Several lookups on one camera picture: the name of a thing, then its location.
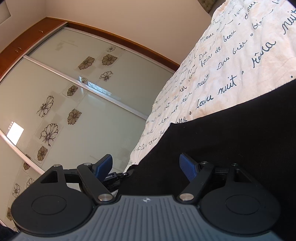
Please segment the black fabric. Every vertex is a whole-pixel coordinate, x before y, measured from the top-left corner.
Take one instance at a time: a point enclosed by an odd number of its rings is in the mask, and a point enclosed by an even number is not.
[[[296,80],[256,99],[182,124],[171,124],[118,194],[177,196],[188,184],[179,167],[186,152],[219,167],[239,163],[280,202],[274,231],[296,233]]]
[[[11,240],[18,233],[10,229],[9,227],[4,227],[0,224],[0,241]]]

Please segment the flower decal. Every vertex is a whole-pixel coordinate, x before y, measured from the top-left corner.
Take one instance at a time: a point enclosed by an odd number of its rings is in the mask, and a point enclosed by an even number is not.
[[[90,67],[92,65],[92,63],[94,62],[94,58],[88,56],[79,66],[78,68],[80,70],[82,69],[87,69],[88,67]]]
[[[76,92],[76,90],[78,90],[78,87],[72,85],[72,86],[68,89],[67,95],[68,95],[68,96],[72,96],[72,95],[74,95],[74,93]]]
[[[30,165],[28,163],[24,162],[23,167],[25,170],[28,170],[30,168]]]
[[[15,198],[17,198],[20,195],[20,186],[17,183],[13,186],[12,195]]]
[[[34,182],[34,180],[30,177],[27,181],[27,188]]]
[[[28,157],[30,160],[32,160],[31,157],[28,154],[25,154],[25,156]]]
[[[76,121],[78,120],[79,116],[82,113],[76,109],[73,109],[68,116],[68,124],[69,125],[74,125],[76,123]]]
[[[42,104],[40,109],[37,111],[37,114],[40,117],[44,117],[45,115],[47,115],[47,113],[49,112],[53,104],[54,104],[54,97],[50,95],[47,97],[46,101]]]
[[[87,78],[84,78],[84,77],[80,77],[80,78],[81,78],[81,82],[82,82],[82,83],[87,82]]]
[[[103,65],[111,65],[114,63],[114,61],[117,59],[117,57],[107,54],[106,56],[103,57],[102,63]]]
[[[43,139],[42,141],[44,143],[47,143],[49,146],[51,146],[58,132],[59,132],[58,125],[51,123],[47,127],[45,127],[44,131],[41,132],[39,139],[42,138]]]
[[[110,46],[108,49],[107,49],[107,52],[112,52],[116,49],[116,47],[114,46]]]
[[[47,154],[47,149],[44,146],[42,146],[38,150],[38,154],[37,154],[38,161],[43,161],[43,159],[45,158],[45,155],[46,154]]]
[[[6,217],[7,217],[10,221],[12,221],[12,215],[11,215],[11,209],[10,209],[10,207],[7,209]]]
[[[100,79],[104,79],[104,81],[107,81],[112,75],[113,73],[111,71],[105,72],[103,74],[101,74]]]

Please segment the metal screw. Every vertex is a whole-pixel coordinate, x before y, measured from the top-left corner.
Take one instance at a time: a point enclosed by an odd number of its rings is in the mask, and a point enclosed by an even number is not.
[[[113,198],[113,196],[111,194],[107,194],[107,193],[101,194],[98,196],[98,199],[103,202],[110,201],[110,200],[112,200],[112,198]]]
[[[194,196],[191,193],[182,193],[179,198],[182,201],[191,201],[192,199],[194,199]]]

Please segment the bedspread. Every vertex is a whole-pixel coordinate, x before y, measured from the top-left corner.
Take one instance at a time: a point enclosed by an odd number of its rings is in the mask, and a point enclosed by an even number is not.
[[[295,37],[296,9],[287,0],[226,0],[157,96],[127,168],[148,154],[170,123],[230,108],[293,80]]]

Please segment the frosted glass panel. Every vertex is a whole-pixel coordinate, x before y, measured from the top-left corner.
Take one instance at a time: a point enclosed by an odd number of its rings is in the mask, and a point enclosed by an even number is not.
[[[65,169],[113,156],[121,172],[145,120],[22,59],[0,84],[0,128],[23,128],[16,146],[43,170]]]
[[[113,98],[146,115],[172,76],[136,54],[68,29],[56,33],[30,57],[72,78],[87,78]]]
[[[27,165],[0,137],[0,219],[16,230],[11,204],[40,174]]]

